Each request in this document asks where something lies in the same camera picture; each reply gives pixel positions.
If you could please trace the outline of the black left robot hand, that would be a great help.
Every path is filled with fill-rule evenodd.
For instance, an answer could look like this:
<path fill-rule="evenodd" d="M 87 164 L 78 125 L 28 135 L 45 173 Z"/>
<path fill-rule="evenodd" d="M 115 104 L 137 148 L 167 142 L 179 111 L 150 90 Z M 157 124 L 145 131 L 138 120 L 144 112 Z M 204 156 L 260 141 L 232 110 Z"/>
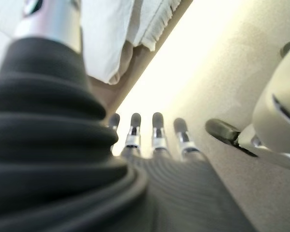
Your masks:
<path fill-rule="evenodd" d="M 207 157 L 115 131 L 85 71 L 79 0 L 28 0 L 0 66 L 0 232 L 252 232 Z"/>

